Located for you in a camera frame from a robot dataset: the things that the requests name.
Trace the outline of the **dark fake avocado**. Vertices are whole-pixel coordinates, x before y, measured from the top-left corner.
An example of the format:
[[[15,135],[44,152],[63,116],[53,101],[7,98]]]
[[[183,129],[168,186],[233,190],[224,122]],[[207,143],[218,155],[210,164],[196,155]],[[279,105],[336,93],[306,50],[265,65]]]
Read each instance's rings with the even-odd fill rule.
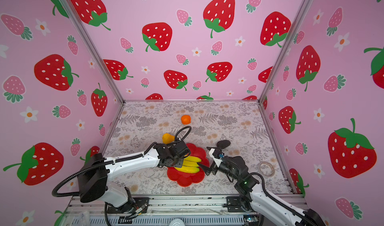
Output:
[[[231,145],[231,142],[229,140],[218,141],[216,144],[217,148],[219,148],[221,150],[226,149],[230,145]]]

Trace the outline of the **yellow fake pear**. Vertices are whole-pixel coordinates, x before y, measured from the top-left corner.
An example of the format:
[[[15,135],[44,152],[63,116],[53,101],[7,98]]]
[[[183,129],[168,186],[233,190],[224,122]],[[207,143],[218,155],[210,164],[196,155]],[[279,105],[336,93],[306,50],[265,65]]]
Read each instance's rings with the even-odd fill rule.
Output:
[[[162,137],[162,140],[163,140],[163,143],[166,144],[166,145],[171,145],[172,143],[175,142],[175,137],[166,133],[163,135]]]

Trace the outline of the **yellow fake banana bunch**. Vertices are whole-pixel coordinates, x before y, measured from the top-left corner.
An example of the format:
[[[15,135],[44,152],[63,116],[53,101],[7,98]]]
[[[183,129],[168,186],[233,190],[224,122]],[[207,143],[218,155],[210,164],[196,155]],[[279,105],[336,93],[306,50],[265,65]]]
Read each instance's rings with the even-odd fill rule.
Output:
[[[202,160],[198,157],[188,156],[183,160],[182,166],[180,168],[175,168],[177,171],[187,174],[196,174],[200,171],[198,163],[201,163]]]

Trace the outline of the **orange fake orange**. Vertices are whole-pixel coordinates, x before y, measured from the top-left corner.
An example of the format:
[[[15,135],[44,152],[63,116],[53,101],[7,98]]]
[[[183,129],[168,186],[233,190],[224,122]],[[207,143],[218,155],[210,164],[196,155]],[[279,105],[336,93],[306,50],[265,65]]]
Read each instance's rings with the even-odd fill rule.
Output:
[[[181,117],[181,123],[183,125],[189,125],[191,123],[191,121],[192,121],[192,119],[191,119],[191,117],[189,115],[183,115]]]

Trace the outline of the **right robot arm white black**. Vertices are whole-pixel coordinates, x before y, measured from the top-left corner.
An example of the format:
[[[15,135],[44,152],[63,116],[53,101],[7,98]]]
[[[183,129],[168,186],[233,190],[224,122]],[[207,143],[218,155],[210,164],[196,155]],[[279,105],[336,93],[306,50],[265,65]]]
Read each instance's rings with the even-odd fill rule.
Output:
[[[237,181],[235,189],[240,195],[241,204],[249,211],[255,211],[277,226],[324,226],[320,215],[312,209],[303,210],[284,201],[266,189],[265,179],[259,173],[249,173],[244,159],[240,156],[225,156],[219,147],[208,147],[213,159],[210,167],[200,165],[209,176],[218,172]]]

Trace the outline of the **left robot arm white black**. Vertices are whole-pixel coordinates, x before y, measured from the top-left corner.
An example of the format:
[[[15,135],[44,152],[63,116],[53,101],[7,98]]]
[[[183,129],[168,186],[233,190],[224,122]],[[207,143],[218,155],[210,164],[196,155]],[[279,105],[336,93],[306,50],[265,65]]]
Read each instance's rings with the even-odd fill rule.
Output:
[[[175,136],[175,141],[169,144],[152,143],[144,152],[136,154],[107,157],[98,153],[83,166],[83,168],[67,177],[52,191],[52,196],[79,197],[82,203],[103,201],[115,208],[128,211],[133,198],[126,188],[121,188],[113,180],[127,173],[147,168],[181,168],[183,161],[191,154],[184,142],[192,127],[186,126],[177,134],[187,130],[182,138]]]

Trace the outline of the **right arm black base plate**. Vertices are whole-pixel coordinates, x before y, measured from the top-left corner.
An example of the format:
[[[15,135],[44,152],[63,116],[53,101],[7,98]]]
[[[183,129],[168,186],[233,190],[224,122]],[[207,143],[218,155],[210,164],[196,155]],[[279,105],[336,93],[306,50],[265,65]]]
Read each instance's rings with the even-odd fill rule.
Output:
[[[227,208],[230,213],[253,212],[250,202],[240,196],[226,197],[226,204],[223,207]]]

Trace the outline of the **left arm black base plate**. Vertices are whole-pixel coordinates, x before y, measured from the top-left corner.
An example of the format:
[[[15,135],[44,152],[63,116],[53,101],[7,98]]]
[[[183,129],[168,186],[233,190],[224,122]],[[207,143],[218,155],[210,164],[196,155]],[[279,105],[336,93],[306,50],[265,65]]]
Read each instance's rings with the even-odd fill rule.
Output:
[[[147,197],[134,197],[133,201],[128,201],[121,207],[114,207],[112,205],[108,206],[108,214],[133,214],[137,210],[139,214],[146,214],[149,207],[150,198]]]

